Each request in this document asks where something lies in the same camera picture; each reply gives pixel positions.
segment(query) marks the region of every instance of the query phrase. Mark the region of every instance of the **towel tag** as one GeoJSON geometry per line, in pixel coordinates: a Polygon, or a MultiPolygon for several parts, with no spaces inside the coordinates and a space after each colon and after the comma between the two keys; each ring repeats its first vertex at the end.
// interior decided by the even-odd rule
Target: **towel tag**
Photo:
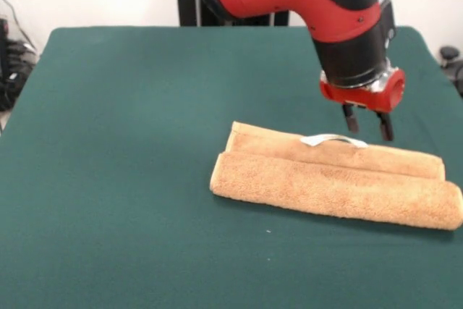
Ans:
{"type": "Polygon", "coordinates": [[[301,137],[300,139],[304,144],[309,146],[317,146],[327,140],[340,140],[345,141],[347,143],[351,143],[358,148],[366,148],[368,144],[365,141],[352,139],[351,137],[346,137],[344,135],[338,134],[319,134],[319,135],[312,135],[310,137],[301,137]]]}

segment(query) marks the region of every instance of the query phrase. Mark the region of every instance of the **green tablecloth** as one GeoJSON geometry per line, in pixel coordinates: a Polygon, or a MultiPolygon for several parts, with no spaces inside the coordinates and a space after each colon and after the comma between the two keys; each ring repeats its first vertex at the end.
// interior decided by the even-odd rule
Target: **green tablecloth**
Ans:
{"type": "MultiPolygon", "coordinates": [[[[462,101],[413,29],[389,56],[408,75],[394,145],[463,187],[462,101]]],[[[0,308],[463,308],[463,230],[209,191],[234,120],[349,135],[319,69],[304,28],[53,32],[0,139],[0,308]]]]}

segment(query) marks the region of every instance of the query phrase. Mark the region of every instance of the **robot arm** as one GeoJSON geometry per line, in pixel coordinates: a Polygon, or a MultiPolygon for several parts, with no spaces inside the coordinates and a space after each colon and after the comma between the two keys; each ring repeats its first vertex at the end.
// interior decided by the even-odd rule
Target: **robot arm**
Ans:
{"type": "Polygon", "coordinates": [[[376,112],[384,139],[393,140],[388,113],[402,99],[405,76],[386,57],[396,34],[390,0],[204,1],[227,20],[286,10],[298,13],[323,69],[322,94],[342,104],[351,131],[358,131],[352,107],[360,106],[376,112]]]}

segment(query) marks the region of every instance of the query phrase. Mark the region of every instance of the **rolled towel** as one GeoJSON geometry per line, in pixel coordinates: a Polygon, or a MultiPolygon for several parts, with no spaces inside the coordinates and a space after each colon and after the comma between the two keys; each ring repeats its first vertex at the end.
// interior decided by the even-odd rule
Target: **rolled towel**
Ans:
{"type": "Polygon", "coordinates": [[[339,218],[447,230],[463,222],[462,192],[451,182],[250,153],[221,153],[211,190],[234,200],[339,218]]]}
{"type": "Polygon", "coordinates": [[[428,153],[380,145],[358,148],[338,140],[309,146],[300,141],[302,135],[239,122],[231,130],[226,151],[445,180],[442,158],[428,153]]]}

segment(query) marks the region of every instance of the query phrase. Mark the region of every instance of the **floor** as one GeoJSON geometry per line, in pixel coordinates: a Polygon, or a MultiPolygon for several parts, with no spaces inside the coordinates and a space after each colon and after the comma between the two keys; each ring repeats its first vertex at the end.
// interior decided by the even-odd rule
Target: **floor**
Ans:
{"type": "Polygon", "coordinates": [[[10,115],[11,115],[10,111],[0,112],[1,130],[5,129],[10,115]]]}

